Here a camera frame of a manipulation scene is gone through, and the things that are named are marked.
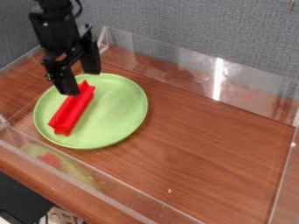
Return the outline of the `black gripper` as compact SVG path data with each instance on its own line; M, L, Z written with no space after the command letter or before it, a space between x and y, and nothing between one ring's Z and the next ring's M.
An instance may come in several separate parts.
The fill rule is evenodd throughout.
M42 63L47 68L49 80L62 95L78 96L81 89L71 66L81 61L87 74L99 74L102 69L91 25L78 27L73 8L43 8L30 13L30 20L46 51Z

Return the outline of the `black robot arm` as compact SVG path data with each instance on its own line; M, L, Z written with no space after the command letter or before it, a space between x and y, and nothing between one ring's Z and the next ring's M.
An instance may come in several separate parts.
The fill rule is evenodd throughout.
M33 29L41 46L45 49L42 64L47 71L47 79L62 95L81 94L71 66L81 61L87 74L101 74L99 45L93 38L93 26L78 27L77 18L83 6L75 0L79 11L73 12L71 0L35 0L38 9L30 12Z

